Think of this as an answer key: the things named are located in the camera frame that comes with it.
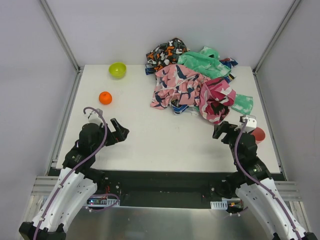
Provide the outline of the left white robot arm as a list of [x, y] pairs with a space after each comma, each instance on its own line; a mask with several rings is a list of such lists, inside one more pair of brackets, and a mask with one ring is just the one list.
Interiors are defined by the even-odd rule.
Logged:
[[58, 180], [46, 202], [30, 222], [23, 222], [19, 233], [25, 240], [64, 240], [75, 216], [94, 194], [107, 195], [104, 172], [92, 168], [103, 147], [126, 140], [129, 130], [112, 118], [112, 132], [104, 122], [82, 126], [78, 140], [65, 155]]

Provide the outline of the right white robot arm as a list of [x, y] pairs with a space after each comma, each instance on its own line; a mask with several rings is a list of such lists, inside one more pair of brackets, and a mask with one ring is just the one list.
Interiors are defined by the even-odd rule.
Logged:
[[212, 137], [228, 145], [236, 172], [217, 184], [214, 191], [221, 197], [240, 198], [271, 240], [315, 240], [290, 212], [281, 197], [267, 166], [257, 155], [258, 146], [251, 134], [257, 125], [253, 118], [242, 117], [241, 125], [227, 121], [214, 126]]

